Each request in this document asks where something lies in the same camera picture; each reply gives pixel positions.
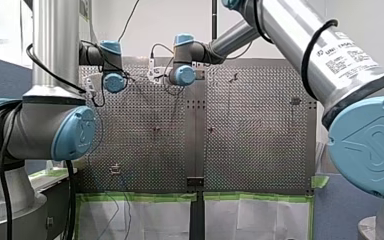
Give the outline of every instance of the perforated metal panel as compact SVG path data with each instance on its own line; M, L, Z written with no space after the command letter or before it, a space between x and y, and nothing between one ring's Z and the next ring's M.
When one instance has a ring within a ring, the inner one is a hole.
M240 60L207 76L205 190L306 193L316 105L298 74L282 60Z
M147 60L123 60L137 81L125 92L105 94L102 143L79 171L80 191L120 191L125 181L135 192L186 192L193 176L204 176L204 191L310 189L316 105L286 61L213 66L206 80L172 96L144 79ZM96 72L84 67L81 76ZM95 145L99 125L98 119ZM116 163L122 175L111 177Z
M184 93L172 96L163 86L144 80L146 64L125 61L125 70L137 81L130 81L122 93L105 93L106 105L98 109L104 134L90 165L80 171L81 191L120 191L122 181L136 192L186 191ZM83 77L96 72L97 68L81 68ZM97 125L95 145L102 134ZM121 175L111 176L109 169L116 163Z

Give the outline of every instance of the cable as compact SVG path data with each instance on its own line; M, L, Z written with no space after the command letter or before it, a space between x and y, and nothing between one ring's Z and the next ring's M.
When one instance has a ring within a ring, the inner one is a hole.
M124 237L124 240L127 240L130 234L130 226L132 225L132 213L131 213L130 201L126 194L126 192L129 192L129 188L127 188L126 181L124 181L123 177L121 177L121 182L123 183L123 186L124 186L123 195L124 195L124 198L126 199L127 206L129 207L129 224L127 225L127 232L126 232L126 236Z
M273 44L273 41L266 35L266 33L261 28L260 20L259 20L259 17L258 17L258 8L257 8L258 4L257 4L257 1L258 0L254 0L254 21L255 21L255 26L257 27L257 31L260 34L260 36L264 40L266 40L266 42Z
M338 21L335 19L331 19L327 21L319 30L317 30L314 33L314 35L311 37L311 40L308 43L307 49L305 50L304 55L302 57L302 63L301 63L302 84L304 85L305 91L307 91L308 95L310 95L315 100L317 100L317 97L316 95L314 95L313 91L311 90L310 84L308 83L308 65L310 64L310 56L314 46L317 43L317 40L319 40L322 33L328 28L333 26L335 27L338 26Z
M8 183L6 181L6 176L5 176L5 155L7 152L9 141L11 139L12 131L14 130L15 118L17 116L17 113L20 111L21 106L22 106L21 103L18 104L18 106L10 113L8 117L9 125L5 133L4 143L2 145L1 153L0 153L0 178L1 178L2 190L5 198L5 208L6 208L6 214L7 214L7 229L6 229L7 240L12 240L12 206L11 206L11 197L9 195L9 190L8 190Z
M132 19L133 14L135 13L135 10L136 10L136 7L137 7L138 4L139 4L139 1L140 1L140 0L137 0L136 3L135 3L135 5L133 6L132 12L130 13L129 18L127 19L126 25L124 26L124 30L123 30L123 32L121 33L120 37L118 38L118 41L119 41L119 42L121 41L121 39L123 38L124 34L126 33L127 26L129 26L129 22L130 22L130 20Z
M234 59L242 57L246 52L248 52L248 50L251 48L251 45L252 45L252 42L250 42L248 44L248 47L246 47L246 49L241 54L234 56L234 57L231 57L231 58L227 58L227 60L234 60Z
M118 66L116 66L115 64L113 64L112 62L109 61L109 59L107 58L107 56L103 53L101 47L96 44L96 43L92 43L92 42L89 42L89 41L85 41L85 40L81 40L81 42L84 42L84 43L87 43L91 46L94 46L96 49L98 49L99 51L99 55L102 57L102 59L104 59L104 62L102 63L102 70L100 70L99 72L105 72L106 70L104 69L104 65L105 63L108 63L110 66L112 66L113 68L115 68L115 70L117 71L120 71L121 72L121 76L123 78L126 79L126 87L129 86L129 79L132 79L132 77L130 76L130 73L124 71L122 68L119 68ZM106 99L105 99L105 93L104 93L104 81L103 79L101 78L101 95L102 95L102 104L98 104L95 100L95 97L93 97L91 100L93 102L93 105L95 107L104 107L105 104L106 104Z
M101 114L99 113L98 109L95 108L95 111L98 115L98 118L99 118L99 121L100 121L100 125L101 125L101 137L99 138L99 141L98 141L98 144L92 149L92 151L89 152L87 158L86 158L86 161L89 165L89 167L92 167L92 164L90 163L90 156L99 148L99 146L101 145L103 139L104 139L104 122L102 120L102 117L101 117ZM97 238L97 240L100 240L102 238L102 236L105 234L105 232L108 230L109 228L109 225L111 224L111 222L114 220L115 216L117 215L117 213L120 211L120 206L118 205L117 201L111 197L111 195L109 195L103 188L102 186L100 186L99 182L96 180L95 178L95 175L93 173L91 173L92 175L92 178L95 182L95 185L102 189L102 191L105 193L105 195L107 195L107 197L111 198L111 200L114 202L114 204L116 205L116 208L117 210L114 212L113 216L111 217L110 221L108 221L106 227L104 228L104 230L102 230L101 234L99 234L99 237Z
M114 202L115 202L115 206L116 206L116 210L114 212L114 214L112 215L112 217L110 218L110 220L108 221L107 225L105 226L104 230L102 230L101 234L99 235L98 239L97 240L100 240L102 238L102 236L104 235L104 233L108 230L108 228L110 227L110 224L111 222L114 220L115 216L117 216L117 213L120 211L120 206L118 205L117 201L115 201L115 199L113 197L111 197L107 192L105 192L105 195L107 195L109 198L111 198Z
M161 44L161 43L156 43L156 44L154 44L154 46L152 46L152 49L151 49L151 58L154 58L154 49L155 49L155 47L157 47L157 46L166 49L166 50L169 51L171 54L174 54L173 50L171 50L171 49L170 49L169 47L167 47L166 45Z
M170 59L170 61L168 62L166 68L164 69L164 74L163 74L164 77L167 77L167 69L168 69L168 67L170 66L171 62L173 62L173 60L174 60L174 57L172 57L172 58ZM166 93L170 94L171 96L178 96L178 95L180 95L180 94L183 92L183 90L185 90L185 87L182 87L182 89L181 89L178 93L171 93L171 92L169 91L170 87L171 87L171 85L168 85L168 84L167 84L167 87L164 88L164 91L165 91Z
M79 93L86 93L86 90L78 87L76 84L74 83L71 83L65 79L63 79L62 77L56 75L55 73L51 72L51 70L49 70L40 60L39 58L31 51L31 49L33 48L33 43L31 43L27 49L26 49L26 53L27 53L27 56L29 56L29 58L36 64L38 65L40 68L42 68L45 72L47 72L49 75L51 75L53 78L55 78L56 80L58 80L59 82L62 82L64 83L65 85L68 85L74 89L76 89L77 91L79 91Z
M70 198L69 198L69 203L70 203L70 222L68 225L68 231L67 231L67 236L66 240L71 240L73 239L74 235L74 227L76 223L76 183L74 180L74 168L73 168L73 163L71 161L65 161L67 165L67 170L68 170L68 179L70 181Z

